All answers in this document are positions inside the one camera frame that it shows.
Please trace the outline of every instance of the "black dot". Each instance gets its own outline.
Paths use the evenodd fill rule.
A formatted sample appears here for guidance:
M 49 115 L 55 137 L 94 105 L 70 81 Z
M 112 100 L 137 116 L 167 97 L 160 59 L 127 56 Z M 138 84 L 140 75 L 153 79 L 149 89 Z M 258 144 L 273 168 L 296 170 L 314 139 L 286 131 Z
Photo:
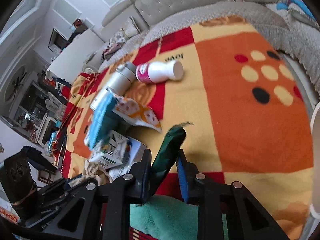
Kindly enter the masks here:
M 280 60 L 279 56 L 278 56 L 276 53 L 274 53 L 274 52 L 272 52 L 272 51 L 270 51 L 270 50 L 267 51 L 267 54 L 268 54 L 268 56 L 271 57 L 271 58 L 274 58 L 274 59 L 276 59 L 276 60 Z
M 252 89 L 252 94 L 259 103 L 267 104 L 270 100 L 269 93 L 262 88 Z

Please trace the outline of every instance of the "beige upholstered headboard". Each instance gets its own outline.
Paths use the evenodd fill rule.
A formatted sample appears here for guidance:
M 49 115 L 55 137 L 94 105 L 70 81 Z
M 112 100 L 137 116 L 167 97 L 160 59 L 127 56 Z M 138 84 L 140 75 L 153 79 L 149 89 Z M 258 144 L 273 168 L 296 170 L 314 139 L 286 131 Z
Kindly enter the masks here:
M 111 8 L 104 17 L 101 38 L 108 40 L 129 16 L 134 18 L 141 30 L 145 30 L 177 12 L 219 1 L 224 0 L 125 0 Z

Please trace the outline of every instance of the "polka dot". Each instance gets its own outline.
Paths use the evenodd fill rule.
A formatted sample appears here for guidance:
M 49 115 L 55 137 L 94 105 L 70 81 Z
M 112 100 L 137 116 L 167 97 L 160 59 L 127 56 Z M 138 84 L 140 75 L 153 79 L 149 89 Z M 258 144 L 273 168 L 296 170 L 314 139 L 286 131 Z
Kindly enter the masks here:
M 262 52 L 258 51 L 258 50 L 253 50 L 250 53 L 251 57 L 256 60 L 256 61 L 263 61 L 266 60 L 266 56 L 263 55 Z
M 293 76 L 292 76 L 290 70 L 285 65 L 280 64 L 279 70 L 280 70 L 281 74 L 284 75 L 287 79 L 290 79 L 291 81 L 293 81 Z
M 263 65 L 261 72 L 268 80 L 277 81 L 279 78 L 278 72 L 271 66 Z
M 293 103 L 293 96 L 283 86 L 276 86 L 273 90 L 280 102 L 285 106 L 291 106 Z
M 276 53 L 274 53 L 273 51 L 271 51 L 271 50 L 268 50 L 267 54 L 268 54 L 269 57 L 271 57 L 273 59 L 280 60 L 279 56 Z
M 254 98 L 261 104 L 267 104 L 270 100 L 270 95 L 263 88 L 255 87 L 252 89 Z
M 244 63 L 244 62 L 247 62 L 248 61 L 248 58 L 243 55 L 243 54 L 237 54 L 235 55 L 235 60 L 238 62 L 238 63 Z
M 248 82 L 256 82 L 259 77 L 257 71 L 247 65 L 242 67 L 241 75 Z
M 294 94 L 295 94 L 298 98 L 300 98 L 300 99 L 303 101 L 302 96 L 301 96 L 301 93 L 300 93 L 300 90 L 298 89 L 297 86 L 294 86 L 294 87 L 293 87 L 293 92 L 294 92 Z

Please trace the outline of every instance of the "yellow dot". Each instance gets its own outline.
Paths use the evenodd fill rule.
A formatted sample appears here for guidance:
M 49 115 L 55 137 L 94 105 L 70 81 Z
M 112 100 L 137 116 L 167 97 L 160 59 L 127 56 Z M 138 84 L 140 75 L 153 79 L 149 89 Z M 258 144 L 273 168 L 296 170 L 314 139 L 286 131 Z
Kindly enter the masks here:
M 280 70 L 281 74 L 284 75 L 287 79 L 290 79 L 293 81 L 293 76 L 292 76 L 290 70 L 287 69 L 287 67 L 285 65 L 280 64 L 279 70 Z
M 285 106 L 291 106 L 293 103 L 293 96 L 283 86 L 276 86 L 273 90 L 280 102 Z
M 253 50 L 250 53 L 251 57 L 256 60 L 256 61 L 263 61 L 266 60 L 266 56 L 263 55 L 262 52 L 258 51 L 258 50 Z
M 259 77 L 257 71 L 247 65 L 242 67 L 241 75 L 248 82 L 256 82 Z
M 263 65 L 261 72 L 268 80 L 276 81 L 279 78 L 278 72 L 271 66 Z

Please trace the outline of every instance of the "beige cloth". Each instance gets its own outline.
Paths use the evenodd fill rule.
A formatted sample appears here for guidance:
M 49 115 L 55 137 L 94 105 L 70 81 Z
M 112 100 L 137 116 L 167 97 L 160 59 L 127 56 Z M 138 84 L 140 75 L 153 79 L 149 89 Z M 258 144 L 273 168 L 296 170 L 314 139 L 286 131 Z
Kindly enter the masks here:
M 113 180 L 106 170 L 99 163 L 90 163 L 88 160 L 84 162 L 82 177 L 69 182 L 70 187 L 74 187 L 88 178 L 96 179 L 98 186 L 111 183 Z

